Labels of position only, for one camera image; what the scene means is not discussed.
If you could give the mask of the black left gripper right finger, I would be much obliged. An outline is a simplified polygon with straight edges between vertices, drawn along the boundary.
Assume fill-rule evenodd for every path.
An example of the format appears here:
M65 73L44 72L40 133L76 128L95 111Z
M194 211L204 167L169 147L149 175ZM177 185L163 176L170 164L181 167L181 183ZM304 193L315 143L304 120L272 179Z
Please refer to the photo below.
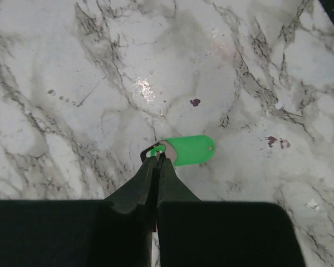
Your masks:
M159 161L162 266L305 266L286 211L270 202L202 201Z

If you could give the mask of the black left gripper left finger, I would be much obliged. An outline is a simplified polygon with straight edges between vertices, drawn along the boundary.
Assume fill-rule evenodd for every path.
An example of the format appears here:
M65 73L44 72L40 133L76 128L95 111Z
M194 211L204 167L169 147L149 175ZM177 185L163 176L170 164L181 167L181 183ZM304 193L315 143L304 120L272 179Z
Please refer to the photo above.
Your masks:
M0 266L150 266L156 166L103 200L0 200Z

